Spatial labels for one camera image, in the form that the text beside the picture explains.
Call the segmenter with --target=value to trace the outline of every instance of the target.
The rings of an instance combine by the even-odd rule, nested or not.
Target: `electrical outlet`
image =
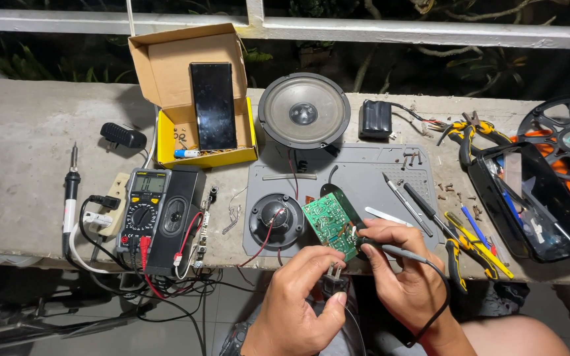
[[[120,199],[120,205],[118,205],[118,208],[116,210],[109,210],[105,207],[102,207],[98,212],[99,214],[111,217],[111,225],[108,227],[102,227],[98,224],[92,223],[89,226],[89,230],[91,232],[95,232],[99,235],[107,236],[109,238],[114,237],[118,234],[118,231],[120,231],[120,228],[122,227],[122,218],[125,212],[125,198],[127,197],[127,182],[129,181],[129,177],[129,174],[118,173],[118,175],[116,175],[115,181],[113,181],[113,184],[109,189],[109,192],[107,193],[108,196]]]

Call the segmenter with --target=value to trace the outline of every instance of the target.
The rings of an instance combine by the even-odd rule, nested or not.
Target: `digital multimeter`
[[[127,186],[125,217],[116,238],[116,251],[129,252],[129,244],[142,236],[154,238],[159,215],[169,189],[170,169],[136,168]]]

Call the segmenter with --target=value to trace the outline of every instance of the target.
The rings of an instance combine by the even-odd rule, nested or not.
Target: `smartphone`
[[[190,69],[200,150],[236,149],[232,64],[191,63]]]

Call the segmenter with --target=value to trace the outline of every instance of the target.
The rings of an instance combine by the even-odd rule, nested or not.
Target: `hand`
[[[372,238],[379,243],[391,243],[426,257],[442,271],[445,268],[443,262],[426,248],[421,231],[415,227],[384,219],[364,219],[364,223],[367,229],[360,230],[360,236]],[[397,263],[403,270],[395,274],[380,249],[364,244],[362,251],[368,256],[373,268],[380,301],[397,320],[416,335],[446,299],[445,285],[441,277],[429,265],[401,257],[397,258]],[[446,319],[448,315],[452,317],[449,309],[439,316],[437,322]]]
[[[244,356],[309,356],[325,349],[344,325],[346,294],[336,293],[319,317],[305,301],[316,282],[344,253],[309,246],[276,271],[257,320],[241,347]]]

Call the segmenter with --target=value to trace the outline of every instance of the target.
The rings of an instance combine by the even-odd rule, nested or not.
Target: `circuit board strip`
[[[334,193],[303,206],[303,213],[323,246],[343,252],[345,262],[358,254],[353,222]]]

